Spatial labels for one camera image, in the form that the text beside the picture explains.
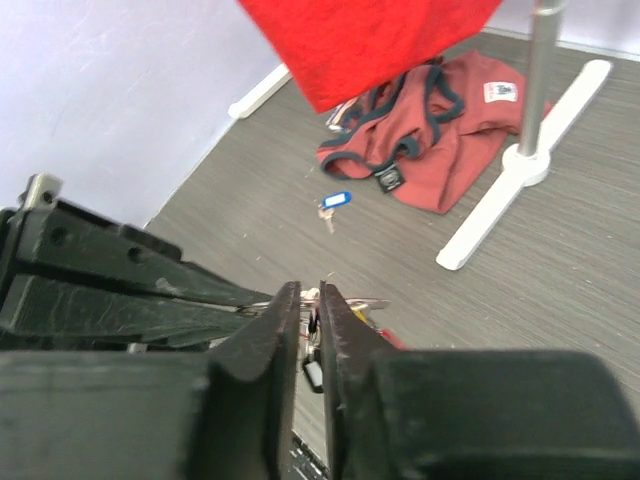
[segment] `red cloth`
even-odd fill
[[[317,112],[479,32],[501,0],[238,0]]]
[[[511,67],[475,51],[416,67],[378,89],[382,94],[369,95],[375,101],[352,132],[320,146],[322,170],[366,178],[395,159],[405,183],[390,193],[408,205],[446,213],[507,135],[519,132],[524,83]]]

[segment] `white rack foot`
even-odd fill
[[[538,154],[522,157],[517,145],[508,148],[503,157],[503,173],[480,200],[449,243],[440,250],[436,262],[447,270],[459,270],[473,255],[500,217],[524,187],[545,179],[550,152],[557,146],[580,114],[589,105],[611,71],[605,60],[588,62],[571,86],[542,121]]]
[[[247,118],[280,90],[290,78],[289,69],[284,64],[278,65],[275,70],[253,87],[240,101],[229,107],[229,116],[236,120]]]

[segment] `metal cylinder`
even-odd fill
[[[522,130],[518,153],[531,157],[538,150],[540,122],[544,115],[553,59],[566,0],[536,0],[525,88]]]

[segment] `silver pole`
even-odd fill
[[[549,91],[553,57],[566,0],[536,0],[529,46],[522,131],[518,153],[531,157],[538,151],[540,122]]]

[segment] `screw hole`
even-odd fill
[[[51,243],[53,243],[57,247],[61,247],[67,242],[67,238],[69,237],[69,232],[66,229],[58,227],[54,228],[51,232]]]
[[[127,252],[127,257],[129,257],[129,260],[131,260],[133,263],[144,262],[144,252],[141,248],[138,247],[130,248]]]
[[[53,195],[51,192],[44,192],[42,194],[42,201],[47,205],[51,205],[53,203]]]

